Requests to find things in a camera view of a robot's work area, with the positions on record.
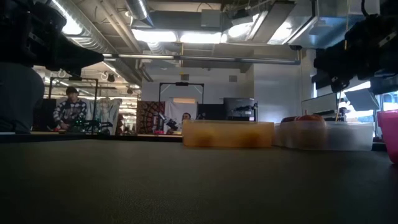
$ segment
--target dark gray tabletop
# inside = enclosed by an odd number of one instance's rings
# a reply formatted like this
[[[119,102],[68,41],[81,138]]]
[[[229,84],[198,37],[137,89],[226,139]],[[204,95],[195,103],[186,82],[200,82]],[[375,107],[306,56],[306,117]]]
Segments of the dark gray tabletop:
[[[0,175],[0,223],[398,223],[385,152],[0,144]]]

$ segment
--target orange plastic container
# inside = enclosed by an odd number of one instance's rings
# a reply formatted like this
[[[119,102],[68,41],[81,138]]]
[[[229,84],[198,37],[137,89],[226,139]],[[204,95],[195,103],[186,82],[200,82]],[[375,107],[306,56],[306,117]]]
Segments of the orange plastic container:
[[[274,123],[184,120],[183,143],[198,147],[271,147]]]

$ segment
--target plaid shirt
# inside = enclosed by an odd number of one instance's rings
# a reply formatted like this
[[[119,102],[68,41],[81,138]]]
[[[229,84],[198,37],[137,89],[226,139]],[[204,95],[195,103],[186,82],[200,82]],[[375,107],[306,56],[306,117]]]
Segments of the plaid shirt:
[[[54,110],[54,121],[60,123],[71,123],[77,118],[86,118],[87,104],[81,100],[76,103],[64,101],[60,103]]]

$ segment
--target translucent plastic container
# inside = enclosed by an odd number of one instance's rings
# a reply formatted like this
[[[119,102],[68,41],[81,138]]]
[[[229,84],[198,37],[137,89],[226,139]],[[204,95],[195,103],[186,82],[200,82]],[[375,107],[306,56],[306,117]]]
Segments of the translucent plastic container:
[[[183,143],[200,147],[271,147],[274,123],[184,120]]]
[[[303,150],[370,151],[372,123],[292,121],[275,125],[273,145]]]
[[[398,163],[398,110],[377,112],[377,121],[391,162]]]

